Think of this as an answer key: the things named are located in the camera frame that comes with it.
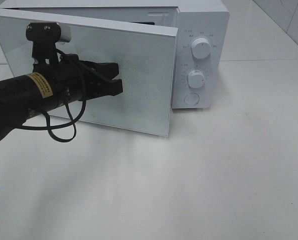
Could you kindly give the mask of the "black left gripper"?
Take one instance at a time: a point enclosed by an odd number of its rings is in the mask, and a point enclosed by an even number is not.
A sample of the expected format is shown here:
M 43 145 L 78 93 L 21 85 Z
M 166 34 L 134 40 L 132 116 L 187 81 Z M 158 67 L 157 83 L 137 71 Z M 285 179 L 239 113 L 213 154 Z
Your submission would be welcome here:
M 93 80 L 91 74 L 101 81 Z M 114 79 L 118 75 L 117 63 L 96 63 L 77 58 L 63 58 L 57 68 L 51 65 L 38 67 L 21 76 L 21 111 L 49 112 L 81 101 L 83 86 L 87 85 L 89 99 L 117 96 L 124 91 L 122 80 Z

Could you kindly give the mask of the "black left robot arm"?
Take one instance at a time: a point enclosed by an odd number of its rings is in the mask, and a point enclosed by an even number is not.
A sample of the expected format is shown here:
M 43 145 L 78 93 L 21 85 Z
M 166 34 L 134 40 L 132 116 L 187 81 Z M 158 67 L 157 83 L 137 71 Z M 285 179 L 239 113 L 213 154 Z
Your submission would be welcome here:
M 51 64 L 34 67 L 32 73 L 0 81 L 0 141 L 12 130 L 48 131 L 56 141 L 66 143 L 52 132 L 75 126 L 87 106 L 87 101 L 123 92 L 117 63 L 83 61 L 71 55 L 58 66 Z M 76 117 L 69 113 L 70 121 L 51 125 L 49 111 L 68 107 L 80 101 L 81 110 Z

